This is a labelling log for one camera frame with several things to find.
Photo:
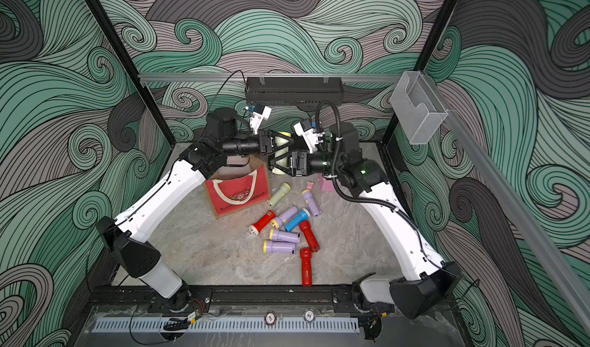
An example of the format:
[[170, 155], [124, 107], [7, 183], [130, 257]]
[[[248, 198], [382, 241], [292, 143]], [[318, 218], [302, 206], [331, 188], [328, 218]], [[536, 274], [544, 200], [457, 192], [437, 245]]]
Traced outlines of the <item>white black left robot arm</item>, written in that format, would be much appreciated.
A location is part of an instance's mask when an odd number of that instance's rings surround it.
[[218, 183], [215, 174], [230, 168], [230, 157], [269, 155], [294, 143], [286, 134], [262, 129], [270, 108], [250, 118], [250, 129], [238, 129], [238, 113], [223, 107], [206, 117], [203, 135], [186, 148], [165, 177], [142, 198], [114, 218], [105, 216], [96, 228], [104, 247], [132, 278], [152, 288], [173, 312], [184, 310], [190, 291], [161, 258], [149, 239], [163, 219], [194, 189], [206, 181]]

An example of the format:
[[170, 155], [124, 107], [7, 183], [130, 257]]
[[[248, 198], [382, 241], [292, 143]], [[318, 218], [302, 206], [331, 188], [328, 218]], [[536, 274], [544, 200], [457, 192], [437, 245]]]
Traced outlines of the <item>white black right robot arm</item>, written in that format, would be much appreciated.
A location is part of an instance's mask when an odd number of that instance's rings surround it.
[[324, 175], [343, 200], [368, 212], [390, 244], [402, 277], [365, 276], [357, 284], [362, 299], [369, 305], [394, 305], [405, 317], [416, 319], [452, 293], [461, 269], [433, 248], [402, 207], [382, 167], [363, 156], [356, 128], [341, 120], [334, 103], [318, 107], [325, 106], [335, 116], [329, 129], [306, 120], [296, 125], [294, 137], [267, 131], [270, 141], [262, 152], [270, 156], [270, 167], [292, 177]]

